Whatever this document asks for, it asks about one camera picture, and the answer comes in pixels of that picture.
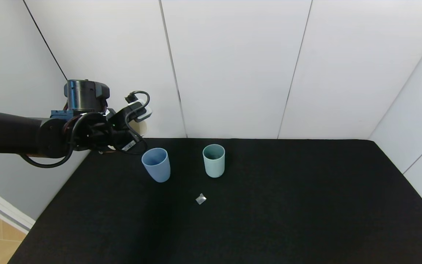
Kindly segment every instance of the small plastic wrapper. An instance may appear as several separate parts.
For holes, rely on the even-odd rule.
[[[206,201],[206,197],[204,197],[203,194],[200,194],[200,196],[198,196],[198,198],[196,198],[195,200],[198,204],[202,204],[204,203],[204,201]]]

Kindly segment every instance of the black cable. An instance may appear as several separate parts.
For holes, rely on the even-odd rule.
[[[139,110],[143,110],[149,104],[149,99],[150,99],[149,94],[147,92],[144,92],[144,91],[134,91],[134,92],[131,92],[129,95],[137,95],[137,94],[146,95],[147,99],[146,99],[146,103],[144,103],[144,105],[135,109],[134,112],[137,112]]]
[[[58,166],[64,164],[67,160],[69,160],[69,158],[73,154],[74,148],[76,147],[75,141],[74,141],[74,135],[76,135],[76,132],[79,129],[79,126],[80,126],[79,124],[81,122],[83,122],[84,119],[86,119],[87,117],[90,117],[90,116],[95,115],[95,114],[102,116],[102,114],[100,114],[99,112],[89,112],[89,113],[83,114],[83,115],[81,115],[81,117],[79,117],[79,120],[77,120],[76,124],[74,124],[73,130],[71,131],[71,139],[70,139],[70,143],[69,143],[68,153],[59,162],[56,162],[56,163],[53,163],[53,164],[41,164],[41,163],[35,162],[34,160],[30,159],[26,154],[20,154],[20,156],[22,157],[23,160],[27,161],[30,165],[33,165],[33,166],[39,167],[39,168],[49,169],[49,168],[58,167]]]
[[[50,168],[58,167],[64,164],[67,160],[69,160],[69,158],[73,154],[73,150],[74,150],[74,146],[70,145],[66,156],[59,162],[53,163],[53,164],[41,164],[41,163],[35,162],[34,160],[30,159],[26,154],[20,154],[20,156],[22,157],[23,160],[27,161],[30,165],[33,165],[39,168],[50,169]]]

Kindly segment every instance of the light blue cup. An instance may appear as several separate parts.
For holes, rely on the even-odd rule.
[[[204,169],[209,177],[217,178],[224,173],[226,151],[221,145],[212,144],[203,149]]]
[[[165,182],[170,178],[169,154],[163,148],[152,148],[142,155],[142,165],[156,182]]]

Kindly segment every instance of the wall seam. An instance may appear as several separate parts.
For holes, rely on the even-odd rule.
[[[159,0],[160,14],[162,15],[162,23],[164,25],[164,33],[166,34],[167,48],[169,49],[170,64],[172,66],[172,73],[174,74],[175,88],[177,90],[177,96],[179,98],[180,113],[182,116],[183,130],[185,131],[185,137],[188,138],[188,133],[186,132],[185,125],[185,116],[183,114],[183,107],[181,103],[180,90],[177,82],[177,74],[175,73],[174,58],[172,57],[172,50],[170,48],[169,33],[167,32],[166,17],[164,16],[164,9],[162,7],[162,0]]]
[[[284,115],[286,114],[286,108],[288,107],[289,94],[291,93],[291,88],[293,87],[294,76],[295,76],[297,65],[299,62],[300,51],[302,50],[302,45],[304,43],[305,32],[307,30],[307,24],[308,24],[308,18],[310,17],[310,10],[312,10],[313,2],[314,2],[313,0],[310,1],[310,7],[308,8],[307,20],[305,22],[305,27],[304,27],[304,33],[302,34],[302,40],[300,40],[299,53],[297,54],[296,65],[294,66],[293,76],[291,78],[291,84],[289,84],[288,96],[286,97],[286,104],[284,105],[283,117],[281,117],[280,129],[278,130],[278,136],[276,137],[276,139],[280,138],[281,128],[283,127]]]
[[[40,27],[38,27],[37,22],[35,22],[35,18],[34,18],[34,16],[32,15],[32,12],[30,11],[29,7],[27,6],[27,3],[25,2],[25,0],[22,0],[22,2],[24,2],[25,8],[26,8],[26,9],[27,9],[27,11],[29,12],[29,15],[30,15],[30,17],[32,18],[32,21],[33,21],[33,22],[34,22],[34,24],[35,24],[35,27],[37,27],[38,33],[40,33],[40,36],[42,37],[43,41],[45,42],[45,45],[47,46],[48,50],[50,51],[50,54],[52,55],[53,59],[55,60],[56,65],[58,65],[58,68],[60,69],[60,72],[62,72],[63,76],[64,76],[64,77],[65,77],[65,79],[67,80],[66,75],[65,75],[65,74],[64,74],[64,72],[63,72],[63,69],[61,68],[60,64],[59,64],[59,63],[58,63],[58,61],[56,60],[55,55],[54,55],[54,54],[53,54],[53,52],[52,52],[52,49],[50,49],[50,46],[49,46],[49,45],[48,45],[48,43],[47,43],[47,40],[45,40],[45,37],[43,36],[42,31],[40,30]]]

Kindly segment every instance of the black tablecloth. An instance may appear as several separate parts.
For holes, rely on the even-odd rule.
[[[211,143],[226,149],[217,179],[204,172]],[[10,263],[422,264],[422,199],[374,142],[149,146],[169,152],[169,181],[141,157],[90,153]]]

